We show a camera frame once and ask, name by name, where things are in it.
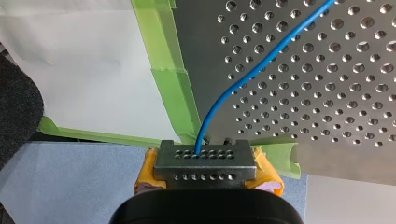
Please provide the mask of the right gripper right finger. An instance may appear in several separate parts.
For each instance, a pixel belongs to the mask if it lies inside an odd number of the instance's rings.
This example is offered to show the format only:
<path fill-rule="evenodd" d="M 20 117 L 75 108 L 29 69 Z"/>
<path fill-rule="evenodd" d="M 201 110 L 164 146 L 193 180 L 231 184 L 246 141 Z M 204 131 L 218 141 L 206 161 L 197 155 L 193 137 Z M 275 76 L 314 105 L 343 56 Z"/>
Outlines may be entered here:
<path fill-rule="evenodd" d="M 263 190 L 281 197 L 285 188 L 284 181 L 269 162 L 261 147 L 253 148 L 253 157 L 256 164 L 256 177 L 246 181 L 245 188 Z"/>

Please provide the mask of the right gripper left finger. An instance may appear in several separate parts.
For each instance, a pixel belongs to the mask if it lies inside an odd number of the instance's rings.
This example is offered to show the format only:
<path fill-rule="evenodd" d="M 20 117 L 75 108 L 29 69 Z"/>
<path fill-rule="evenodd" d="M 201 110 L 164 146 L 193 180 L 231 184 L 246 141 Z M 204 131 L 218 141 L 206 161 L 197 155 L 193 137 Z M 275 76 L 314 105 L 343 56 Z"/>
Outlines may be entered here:
<path fill-rule="evenodd" d="M 154 165 L 157 160 L 159 149 L 152 147 L 146 154 L 138 178 L 134 184 L 134 194 L 140 194 L 157 189 L 166 189 L 165 181 L 154 178 Z"/>

